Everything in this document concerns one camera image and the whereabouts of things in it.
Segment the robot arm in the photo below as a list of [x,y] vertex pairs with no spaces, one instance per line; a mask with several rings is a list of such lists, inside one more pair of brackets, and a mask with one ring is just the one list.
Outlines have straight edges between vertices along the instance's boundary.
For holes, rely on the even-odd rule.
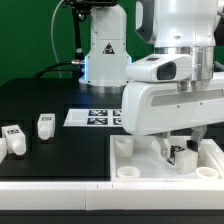
[[[218,0],[137,1],[138,34],[155,42],[155,54],[126,68],[132,80],[122,101],[127,132],[149,135],[224,121],[224,74],[213,72],[214,30],[223,5]],[[149,6],[153,18],[144,16]]]

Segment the green wall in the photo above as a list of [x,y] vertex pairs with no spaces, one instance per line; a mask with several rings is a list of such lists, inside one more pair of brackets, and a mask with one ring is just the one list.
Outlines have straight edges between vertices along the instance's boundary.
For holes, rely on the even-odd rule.
[[[1,0],[0,7],[0,85],[10,79],[32,77],[55,63],[50,41],[51,17],[59,0]],[[120,0],[128,15],[127,51],[139,59],[152,52],[135,34],[135,0]],[[82,23],[84,52],[89,51],[90,24]],[[55,42],[60,61],[71,60],[74,40],[71,9],[59,10],[55,25]],[[224,63],[223,48],[216,57]]]

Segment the black cable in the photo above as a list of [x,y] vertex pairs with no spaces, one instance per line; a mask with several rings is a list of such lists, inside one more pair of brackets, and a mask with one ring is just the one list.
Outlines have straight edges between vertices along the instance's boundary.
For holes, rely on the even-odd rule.
[[224,71],[224,65],[222,65],[221,63],[219,63],[218,61],[214,62],[214,65],[216,68],[218,68],[219,70],[221,70],[222,72]]
[[60,66],[63,66],[63,65],[71,65],[72,63],[70,61],[65,61],[65,62],[60,62],[60,63],[57,63],[57,64],[54,64],[50,67],[47,67],[46,69],[44,69],[43,71],[40,71],[38,72],[37,74],[35,74],[33,76],[34,79],[38,79],[40,78],[44,73],[48,72],[48,71],[52,71],[52,69],[54,68],[58,68]]
[[79,27],[79,17],[76,12],[76,8],[72,7],[72,17],[73,17],[73,26],[75,34],[75,46],[76,49],[82,48],[81,37],[80,37],[80,27]]

